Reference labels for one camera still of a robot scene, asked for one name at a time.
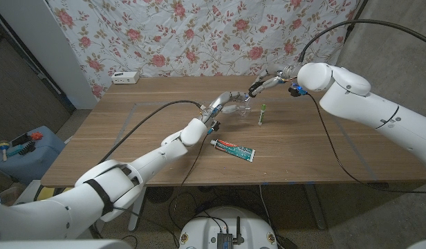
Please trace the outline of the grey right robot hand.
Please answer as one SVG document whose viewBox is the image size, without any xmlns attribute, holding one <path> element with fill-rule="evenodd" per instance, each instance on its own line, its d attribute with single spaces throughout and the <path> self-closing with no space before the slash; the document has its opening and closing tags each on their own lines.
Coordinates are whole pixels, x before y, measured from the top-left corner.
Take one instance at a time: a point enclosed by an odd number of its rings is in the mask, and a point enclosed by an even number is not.
<svg viewBox="0 0 426 249">
<path fill-rule="evenodd" d="M 298 75 L 302 65 L 271 64 L 260 72 L 256 80 L 248 89 L 248 95 L 254 98 L 266 89 L 270 89 L 278 84 L 292 82 Z"/>
</svg>

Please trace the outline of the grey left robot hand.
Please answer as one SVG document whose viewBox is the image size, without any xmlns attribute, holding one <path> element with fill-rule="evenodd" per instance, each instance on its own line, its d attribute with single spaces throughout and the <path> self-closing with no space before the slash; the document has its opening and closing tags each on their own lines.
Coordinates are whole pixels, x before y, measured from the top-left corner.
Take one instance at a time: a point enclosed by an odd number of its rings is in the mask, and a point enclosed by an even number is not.
<svg viewBox="0 0 426 249">
<path fill-rule="evenodd" d="M 249 101 L 250 96 L 247 93 L 226 91 L 212 101 L 208 107 L 201 109 L 201 116 L 199 119 L 204 124 L 207 124 L 208 121 L 213 120 L 213 118 L 220 113 L 238 113 L 239 115 L 244 116 L 251 110 Z"/>
</svg>

